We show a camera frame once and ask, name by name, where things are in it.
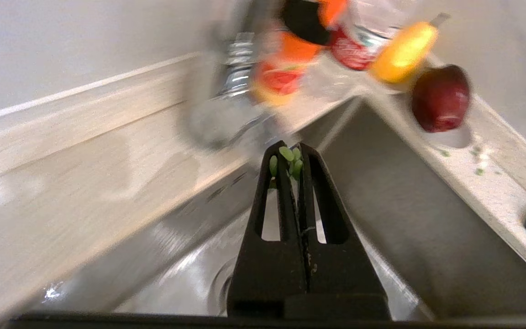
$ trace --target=sink basin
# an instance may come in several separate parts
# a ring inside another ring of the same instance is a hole
[[[354,101],[300,135],[323,155],[393,318],[526,317],[524,260],[367,103],[351,108]],[[349,120],[340,124],[342,117]],[[239,169],[155,227],[51,284],[32,308],[225,314],[256,181],[257,173]],[[273,198],[270,193],[267,240],[279,237]]]

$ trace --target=white countertop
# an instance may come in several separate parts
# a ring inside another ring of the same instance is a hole
[[[352,94],[370,102],[526,260],[526,190],[492,161],[476,175],[472,145],[442,154],[400,97],[353,75],[359,86]],[[339,103],[301,94],[277,114],[294,133]],[[246,163],[231,149],[194,148],[179,130],[181,111],[183,104],[173,106],[0,175],[0,318]],[[471,111],[467,124],[487,109],[473,104]]]

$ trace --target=bottle label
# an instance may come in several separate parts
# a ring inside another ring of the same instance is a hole
[[[304,69],[304,65],[279,63],[273,58],[267,58],[259,63],[255,79],[277,94],[289,95],[298,90]]]

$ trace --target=green pea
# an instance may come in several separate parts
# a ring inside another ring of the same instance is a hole
[[[271,171],[271,177],[275,177],[277,175],[277,157],[272,156],[271,159],[269,159],[269,171]]]
[[[303,161],[298,160],[294,164],[294,172],[292,173],[292,177],[294,177],[296,180],[299,179],[299,175],[301,173],[301,168],[303,167]]]
[[[292,152],[294,153],[294,161],[298,161],[299,159],[301,159],[301,151],[299,150],[299,148],[294,148]]]
[[[282,146],[279,148],[279,152],[287,161],[292,162],[294,160],[294,153],[289,148]]]

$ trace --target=faucet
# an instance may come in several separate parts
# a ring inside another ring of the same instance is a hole
[[[285,138],[267,105],[255,100],[249,88],[263,32],[282,2],[214,1],[188,99],[187,128],[201,146],[236,146],[258,159],[267,147]]]

